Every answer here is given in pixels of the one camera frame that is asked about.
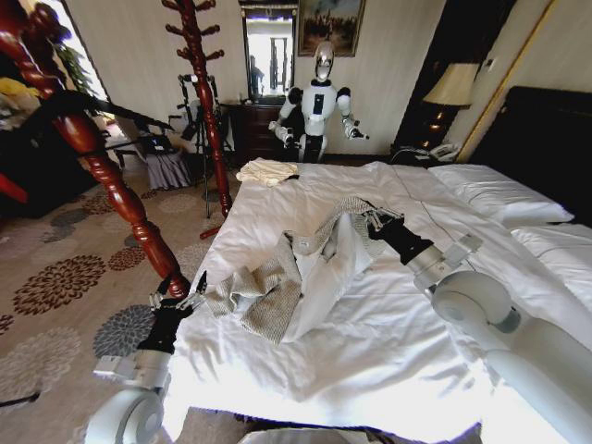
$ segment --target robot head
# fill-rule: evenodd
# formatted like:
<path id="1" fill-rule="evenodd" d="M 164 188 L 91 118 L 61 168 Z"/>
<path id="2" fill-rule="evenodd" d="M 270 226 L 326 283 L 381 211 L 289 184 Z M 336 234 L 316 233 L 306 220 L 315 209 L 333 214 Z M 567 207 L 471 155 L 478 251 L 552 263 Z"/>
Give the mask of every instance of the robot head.
<path id="1" fill-rule="evenodd" d="M 322 42 L 316 47 L 314 52 L 314 74 L 318 81 L 328 79 L 333 68 L 333 44 L 331 42 Z"/>

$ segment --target tripod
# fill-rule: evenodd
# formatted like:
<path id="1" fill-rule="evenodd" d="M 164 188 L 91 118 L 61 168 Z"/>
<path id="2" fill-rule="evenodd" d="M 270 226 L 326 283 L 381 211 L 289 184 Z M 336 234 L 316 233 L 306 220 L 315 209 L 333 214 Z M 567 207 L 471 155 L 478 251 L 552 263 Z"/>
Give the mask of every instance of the tripod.
<path id="1" fill-rule="evenodd" d="M 187 120 L 188 120 L 188 125 L 182 131 L 181 138 L 186 141 L 190 141 L 191 139 L 193 139 L 193 136 L 195 136 L 195 149 L 196 149 L 197 153 L 200 153 L 200 149 L 201 149 L 202 157 L 203 157 L 203 186 L 205 188 L 203 198 L 205 199 L 205 214 L 206 214 L 206 217 L 209 219 L 210 215 L 211 215 L 211 211 L 210 211 L 209 190 L 207 188 L 207 181 L 209 179 L 207 166 L 208 166 L 208 157 L 210 159 L 212 158 L 211 147 L 209 146 L 209 143 L 206 138 L 206 133 L 205 133 L 206 129 L 205 129 L 205 121 L 204 121 L 204 108 L 199 103 L 199 98 L 198 98 L 197 99 L 197 103 L 198 103 L 197 109 L 194 111 L 191 111 L 191 104 L 189 102 L 189 95 L 187 93 L 187 87 L 186 87 L 186 83 L 195 84 L 195 82 L 197 82 L 197 76 L 191 75 L 191 74 L 187 74 L 184 76 L 179 75 L 178 79 L 179 79 L 179 86 L 180 86 L 181 92 L 183 94 L 183 103 L 180 105 L 177 105 L 177 109 L 184 108 L 185 113 L 187 114 Z M 215 109 L 215 113 L 214 113 L 215 118 L 216 118 L 216 126 L 218 128 L 218 132 L 222 133 L 222 131 L 221 131 L 221 129 L 222 129 L 222 114 L 220 112 L 220 103 L 218 102 L 218 91 L 217 91 L 217 87 L 216 87 L 216 79 L 214 78 L 214 76 L 208 76 L 207 79 L 208 79 L 208 82 L 210 83 L 210 87 L 212 88 L 214 101 L 216 104 L 216 109 Z M 180 116 L 169 116 L 169 117 L 180 118 Z M 228 140 L 226 138 L 224 138 L 222 141 L 222 150 L 223 150 L 224 154 L 234 152 L 234 150 L 232 149 L 232 146 L 230 145 L 230 143 L 228 143 Z M 228 159 L 228 155 L 225 155 L 225 162 L 226 162 L 227 166 L 229 166 L 230 162 Z"/>

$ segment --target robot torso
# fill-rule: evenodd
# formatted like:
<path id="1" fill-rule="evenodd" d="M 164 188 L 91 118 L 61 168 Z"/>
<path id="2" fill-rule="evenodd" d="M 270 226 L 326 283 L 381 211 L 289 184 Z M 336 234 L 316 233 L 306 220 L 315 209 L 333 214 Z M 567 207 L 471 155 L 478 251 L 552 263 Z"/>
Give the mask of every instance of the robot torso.
<path id="1" fill-rule="evenodd" d="M 325 121 L 335 110 L 337 91 L 330 80 L 319 82 L 312 80 L 302 93 L 302 115 L 304 130 L 311 136 L 325 134 Z"/>

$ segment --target humanoid robot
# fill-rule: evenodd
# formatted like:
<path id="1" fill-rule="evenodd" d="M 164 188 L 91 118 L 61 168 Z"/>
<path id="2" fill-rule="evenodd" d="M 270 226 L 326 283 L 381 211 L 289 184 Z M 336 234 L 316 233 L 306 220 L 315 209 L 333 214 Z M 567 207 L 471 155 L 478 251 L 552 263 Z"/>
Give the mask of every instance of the humanoid robot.
<path id="1" fill-rule="evenodd" d="M 331 42 L 322 42 L 316 47 L 314 53 L 315 78 L 304 90 L 297 87 L 292 88 L 279 111 L 279 117 L 269 123 L 269 129 L 284 142 L 284 146 L 298 146 L 299 162 L 316 163 L 323 157 L 327 148 L 325 125 L 335 110 L 335 103 L 341 111 L 341 125 L 345 137 L 348 139 L 369 139 L 367 135 L 358 130 L 360 122 L 353 119 L 350 110 L 350 89 L 344 87 L 337 91 L 328 78 L 333 68 L 333 58 Z M 282 122 L 298 105 L 301 106 L 304 116 L 304 134 L 301 136 L 300 142 L 296 143 L 292 129 L 283 127 Z"/>

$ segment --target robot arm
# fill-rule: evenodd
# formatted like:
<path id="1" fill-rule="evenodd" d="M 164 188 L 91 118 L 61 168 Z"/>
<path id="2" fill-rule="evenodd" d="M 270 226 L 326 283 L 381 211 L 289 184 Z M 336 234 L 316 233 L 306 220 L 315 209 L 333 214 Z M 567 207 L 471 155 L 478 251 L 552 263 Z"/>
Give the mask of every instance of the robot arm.
<path id="1" fill-rule="evenodd" d="M 386 241 L 415 274 L 436 313 L 472 336 L 487 363 L 569 442 L 592 436 L 592 352 L 561 328 L 531 316 L 493 277 L 453 272 L 481 241 L 467 235 L 446 252 L 403 225 L 402 215 L 366 215 L 371 239 Z"/>
<path id="2" fill-rule="evenodd" d="M 348 139 L 370 139 L 358 129 L 359 120 L 354 120 L 351 110 L 352 93 L 349 88 L 341 88 L 337 93 L 337 106 L 341 112 L 341 125 Z"/>
<path id="3" fill-rule="evenodd" d="M 279 117 L 277 120 L 269 122 L 269 130 L 276 134 L 276 137 L 284 142 L 284 146 L 288 147 L 294 143 L 294 132 L 292 128 L 285 128 L 282 122 L 286 120 L 292 110 L 302 101 L 302 90 L 300 88 L 292 88 L 286 97 L 286 102 L 279 110 Z"/>
<path id="4" fill-rule="evenodd" d="M 94 369 L 98 376 L 122 382 L 126 388 L 107 401 L 91 417 L 86 431 L 86 444 L 147 444 L 160 429 L 163 420 L 163 398 L 167 393 L 168 361 L 179 323 L 193 313 L 199 304 L 197 295 L 206 287 L 205 272 L 197 293 L 181 302 L 163 299 L 170 279 L 165 279 L 151 305 L 154 325 L 148 338 L 138 345 L 130 357 L 103 356 Z"/>

